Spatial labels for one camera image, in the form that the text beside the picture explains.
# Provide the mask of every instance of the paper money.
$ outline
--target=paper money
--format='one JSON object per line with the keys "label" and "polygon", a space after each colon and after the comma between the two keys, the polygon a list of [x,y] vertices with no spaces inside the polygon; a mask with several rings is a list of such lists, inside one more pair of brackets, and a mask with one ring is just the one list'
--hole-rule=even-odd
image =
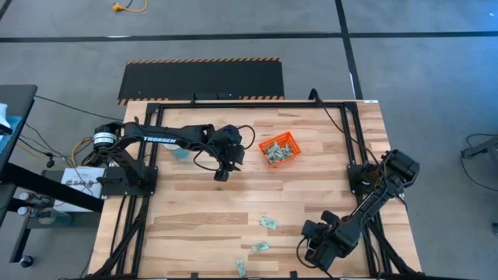
{"label": "paper money", "polygon": [[268,250],[268,249],[270,249],[270,246],[266,242],[263,242],[263,243],[260,243],[257,245],[253,245],[253,247],[252,247],[252,251],[254,253],[257,253],[257,252],[263,251],[263,250]]}
{"label": "paper money", "polygon": [[244,262],[242,260],[237,260],[237,269],[239,270],[240,277],[247,277],[246,268],[244,267]]}
{"label": "paper money", "polygon": [[277,229],[277,221],[275,221],[272,218],[263,217],[263,218],[261,218],[260,223],[262,226],[266,226],[269,229],[273,229],[273,230]]}

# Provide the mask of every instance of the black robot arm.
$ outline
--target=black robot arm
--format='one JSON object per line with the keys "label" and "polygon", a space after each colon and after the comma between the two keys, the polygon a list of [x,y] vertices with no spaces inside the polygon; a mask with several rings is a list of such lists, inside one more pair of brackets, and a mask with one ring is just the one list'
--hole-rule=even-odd
{"label": "black robot arm", "polygon": [[214,179],[227,181],[229,172],[240,170],[236,163],[242,164],[244,158],[241,141],[238,128],[233,125],[218,130],[215,130],[212,124],[162,128],[141,125],[136,120],[125,124],[112,122],[99,126],[93,136],[93,148],[99,156],[110,158],[119,165],[119,169],[108,168],[101,183],[114,184],[114,187],[126,184],[129,187],[146,189],[155,184],[157,168],[145,166],[143,161],[133,159],[125,150],[130,144],[163,143],[178,145],[191,151],[207,152],[219,164]]}
{"label": "black robot arm", "polygon": [[308,239],[305,260],[322,270],[328,270],[336,257],[346,257],[358,245],[365,225],[389,199],[413,185],[419,164],[398,150],[388,152],[378,165],[365,166],[359,175],[361,184],[372,184],[373,190],[351,213],[341,219],[329,211],[321,215],[326,223],[307,220],[302,234]]}

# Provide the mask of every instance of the yellow cable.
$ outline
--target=yellow cable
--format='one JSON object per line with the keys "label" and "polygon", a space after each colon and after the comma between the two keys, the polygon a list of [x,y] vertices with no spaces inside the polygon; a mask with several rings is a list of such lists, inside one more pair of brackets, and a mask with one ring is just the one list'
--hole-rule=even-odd
{"label": "yellow cable", "polygon": [[82,141],[78,142],[78,144],[76,144],[75,148],[71,151],[71,160],[72,160],[72,165],[73,166],[77,166],[77,163],[76,163],[76,158],[75,158],[75,152],[76,150],[83,144],[87,143],[88,141],[91,141],[92,138],[91,137],[85,137]]}
{"label": "yellow cable", "polygon": [[[27,152],[27,153],[29,153],[30,155],[32,155],[35,159],[38,159],[38,160],[40,160],[40,161],[42,161],[42,162],[44,162],[44,163],[46,163],[46,162],[47,162],[47,160],[46,160],[46,159],[42,159],[42,158],[40,158],[39,156],[37,156],[37,155],[35,155],[33,152],[31,152],[29,149],[26,149],[26,148],[22,147],[22,146],[21,146],[21,145],[19,145],[19,144],[17,144],[16,146],[17,146],[18,148],[21,148],[24,152]],[[60,165],[57,165],[57,164],[54,164],[54,166],[56,166],[56,167],[60,167],[60,168],[65,168],[65,166],[60,166]]]}
{"label": "yellow cable", "polygon": [[146,5],[143,6],[143,8],[141,9],[138,9],[138,10],[135,10],[135,9],[128,9],[126,7],[124,7],[123,5],[119,4],[119,3],[114,3],[114,5],[112,6],[112,9],[115,11],[115,12],[120,12],[120,11],[127,11],[127,12],[143,12],[145,10],[147,10],[147,7],[149,7],[149,0],[146,0]]}

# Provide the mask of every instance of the small object in basket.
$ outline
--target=small object in basket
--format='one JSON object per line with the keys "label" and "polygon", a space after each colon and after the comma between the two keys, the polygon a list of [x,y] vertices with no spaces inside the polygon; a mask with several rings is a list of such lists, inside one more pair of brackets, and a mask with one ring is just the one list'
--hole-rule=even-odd
{"label": "small object in basket", "polygon": [[277,229],[277,221],[275,221],[272,218],[263,217],[263,218],[261,218],[260,223],[262,226],[266,226],[269,229],[273,229],[273,230]]}
{"label": "small object in basket", "polygon": [[270,164],[278,163],[291,156],[293,156],[293,152],[289,147],[289,143],[286,143],[286,147],[282,148],[277,142],[274,142],[273,146],[266,150],[266,159]]}
{"label": "small object in basket", "polygon": [[237,270],[239,271],[240,277],[247,277],[246,268],[244,267],[244,262],[242,260],[237,260]]}
{"label": "small object in basket", "polygon": [[260,243],[257,245],[253,245],[253,247],[252,247],[252,251],[254,253],[257,253],[257,252],[260,252],[263,250],[268,250],[268,249],[270,249],[270,246],[266,242],[263,242],[263,243]]}

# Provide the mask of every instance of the yellow black striped border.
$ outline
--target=yellow black striped border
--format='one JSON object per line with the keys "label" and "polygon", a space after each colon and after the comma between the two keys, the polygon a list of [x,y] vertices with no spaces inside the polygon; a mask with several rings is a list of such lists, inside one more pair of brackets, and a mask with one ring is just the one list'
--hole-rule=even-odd
{"label": "yellow black striped border", "polygon": [[[284,100],[283,96],[239,96],[240,100]],[[126,106],[130,101],[167,101],[167,98],[131,98],[117,100],[117,105]]]}
{"label": "yellow black striped border", "polygon": [[128,61],[130,64],[155,64],[155,63],[202,63],[202,62],[235,62],[235,61],[281,61],[280,58],[205,58],[205,59],[163,59],[163,60],[136,60]]}

